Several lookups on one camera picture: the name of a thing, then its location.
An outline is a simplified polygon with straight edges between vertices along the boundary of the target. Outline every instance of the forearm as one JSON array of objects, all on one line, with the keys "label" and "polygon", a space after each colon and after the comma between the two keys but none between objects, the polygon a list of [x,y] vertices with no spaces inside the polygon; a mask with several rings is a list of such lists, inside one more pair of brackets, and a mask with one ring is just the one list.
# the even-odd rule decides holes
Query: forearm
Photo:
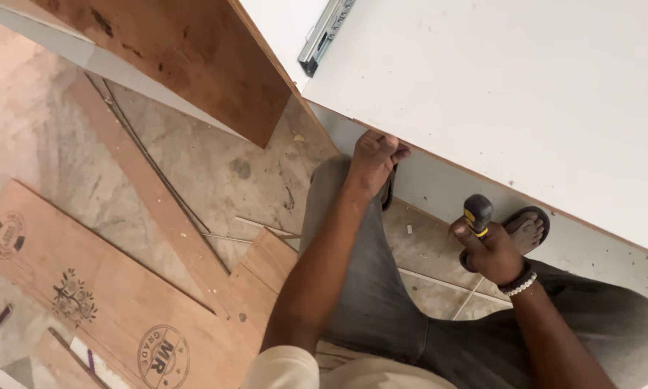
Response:
[{"label": "forearm", "polygon": [[294,345],[314,354],[346,278],[350,252],[369,199],[344,185],[314,240],[286,279],[262,351]]},{"label": "forearm", "polygon": [[539,282],[511,297],[539,388],[614,388]]}]

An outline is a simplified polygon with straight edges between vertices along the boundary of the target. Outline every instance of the person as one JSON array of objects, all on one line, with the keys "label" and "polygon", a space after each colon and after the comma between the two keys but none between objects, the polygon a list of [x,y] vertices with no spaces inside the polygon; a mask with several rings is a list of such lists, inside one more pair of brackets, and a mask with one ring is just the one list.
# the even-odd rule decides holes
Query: person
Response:
[{"label": "person", "polygon": [[462,219],[450,226],[488,280],[513,287],[527,276],[518,293],[508,291],[513,309],[476,321],[420,312],[381,221],[390,173],[408,155],[396,137],[368,131],[352,159],[336,156],[315,170],[300,258],[242,389],[648,384],[648,299],[525,258],[546,234],[538,213],[490,223],[482,240]]}]

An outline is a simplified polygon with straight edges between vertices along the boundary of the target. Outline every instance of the circular stamp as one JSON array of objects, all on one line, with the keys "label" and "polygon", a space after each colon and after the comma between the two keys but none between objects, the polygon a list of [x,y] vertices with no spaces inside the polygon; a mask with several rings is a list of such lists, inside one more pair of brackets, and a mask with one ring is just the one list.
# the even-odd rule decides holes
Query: circular stamp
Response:
[{"label": "circular stamp", "polygon": [[152,389],[176,389],[190,371],[187,340],[169,325],[147,331],[137,352],[139,374]]},{"label": "circular stamp", "polygon": [[0,216],[0,259],[9,260],[19,253],[24,246],[26,224],[24,218],[16,212]]}]

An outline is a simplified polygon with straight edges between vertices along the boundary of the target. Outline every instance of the yellow-black screwdriver handle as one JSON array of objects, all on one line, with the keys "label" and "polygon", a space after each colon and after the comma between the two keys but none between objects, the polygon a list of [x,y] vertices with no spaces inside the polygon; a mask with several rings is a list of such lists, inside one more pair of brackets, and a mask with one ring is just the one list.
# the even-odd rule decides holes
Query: yellow-black screwdriver handle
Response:
[{"label": "yellow-black screwdriver handle", "polygon": [[492,202],[482,194],[474,194],[463,203],[466,224],[477,237],[487,234],[487,224],[492,220]]}]

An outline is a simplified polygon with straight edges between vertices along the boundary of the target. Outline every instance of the trousers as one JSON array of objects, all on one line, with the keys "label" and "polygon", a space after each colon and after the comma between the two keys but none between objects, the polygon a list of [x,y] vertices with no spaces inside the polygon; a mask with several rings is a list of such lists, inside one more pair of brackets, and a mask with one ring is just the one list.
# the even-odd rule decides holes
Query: trousers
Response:
[{"label": "trousers", "polygon": [[[349,168],[350,157],[338,155],[312,174],[301,255],[317,234]],[[422,367],[458,389],[530,388],[528,350],[512,309],[475,321],[445,321],[430,318],[415,306],[386,241],[380,196],[365,211],[337,308],[322,339]],[[613,383],[620,389],[647,385],[648,298],[540,261],[526,261]]]}]

